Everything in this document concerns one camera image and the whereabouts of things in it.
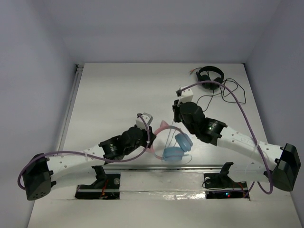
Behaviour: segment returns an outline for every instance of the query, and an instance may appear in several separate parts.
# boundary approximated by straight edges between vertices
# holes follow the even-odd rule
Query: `gray wall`
[[[245,63],[280,0],[44,0],[75,61]]]
[[[304,164],[304,1],[283,0],[246,62],[270,143],[297,146]],[[304,167],[292,193],[304,222]]]
[[[39,0],[0,1],[0,226],[26,227],[17,186],[36,153],[54,149],[75,65]]]

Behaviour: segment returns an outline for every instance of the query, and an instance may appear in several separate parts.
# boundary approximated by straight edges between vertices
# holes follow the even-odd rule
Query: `pink cat ear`
[[[169,124],[168,124],[166,121],[162,120],[162,121],[161,121],[160,128],[166,127],[166,126],[169,126]]]

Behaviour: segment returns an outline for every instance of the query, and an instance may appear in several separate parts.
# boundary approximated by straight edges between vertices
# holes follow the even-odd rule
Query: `table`
[[[245,89],[247,104],[243,105],[248,119],[258,139],[266,142],[266,136],[259,118],[257,107],[242,64],[211,64],[223,70],[225,78],[237,80]],[[181,86],[196,82],[189,70],[207,64],[101,64],[86,63],[80,83],[72,96],[72,112],[67,115],[67,124],[62,130],[58,148],[64,150],[83,150],[101,141],[121,134],[135,124],[137,113],[152,114],[153,129],[159,127],[161,120],[172,122],[171,106],[177,98],[175,91]],[[202,95],[212,94],[201,86],[192,88],[193,100]],[[243,99],[242,91],[235,92]],[[205,109],[209,98],[200,100]],[[207,117],[218,119],[238,131],[249,134],[244,118],[236,104],[213,98]],[[175,124],[186,131],[182,124]],[[162,153],[168,132],[159,134],[155,141],[157,153]],[[250,159],[236,152],[204,144],[192,135],[192,161],[184,158],[179,165],[186,169],[207,170],[219,168],[225,162],[248,163]],[[131,158],[140,149],[126,158]],[[107,169],[172,168],[146,153],[140,158],[120,164],[109,164]],[[126,182],[126,189],[132,188]],[[131,199],[121,200],[76,200],[73,199],[75,187],[52,191],[37,200],[34,205],[29,228],[36,227],[301,227],[291,196],[278,189],[270,196],[255,187],[251,201],[246,199],[228,200],[161,200]]]

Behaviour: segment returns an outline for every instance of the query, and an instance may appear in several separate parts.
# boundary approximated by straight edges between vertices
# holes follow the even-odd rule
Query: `headphones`
[[[199,82],[203,82],[203,81],[212,81],[209,77],[209,75],[201,75],[202,72],[204,71],[212,71],[215,73],[218,73],[220,75],[220,77],[217,77],[216,79],[214,79],[214,82],[218,82],[218,83],[223,83],[224,81],[224,73],[223,71],[221,71],[219,68],[215,67],[215,66],[205,66],[202,67],[198,72],[196,72],[196,77],[198,78]],[[213,84],[213,83],[204,83],[202,84],[202,86],[205,89],[210,89],[210,90],[216,90],[217,88],[219,88],[219,85]]]
[[[175,140],[180,147],[172,146],[165,148],[163,150],[162,157],[155,154],[153,144],[151,145],[149,151],[153,153],[156,158],[164,161],[181,161],[183,156],[185,156],[185,153],[191,150],[193,142],[191,141],[190,137],[186,133],[184,133],[180,128],[168,125],[165,121],[161,122],[160,127],[154,132],[154,135],[158,135],[160,132],[166,129],[174,129],[180,132],[175,136]]]

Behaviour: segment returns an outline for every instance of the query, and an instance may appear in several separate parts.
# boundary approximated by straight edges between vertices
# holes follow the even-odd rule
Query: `wall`
[[[36,153],[53,150],[75,65],[39,0],[0,1],[0,226],[26,227],[32,202],[17,186]]]
[[[280,0],[45,0],[78,62],[245,63]]]
[[[304,163],[304,1],[283,0],[245,64],[270,143],[297,146]],[[304,222],[304,168],[292,193]]]

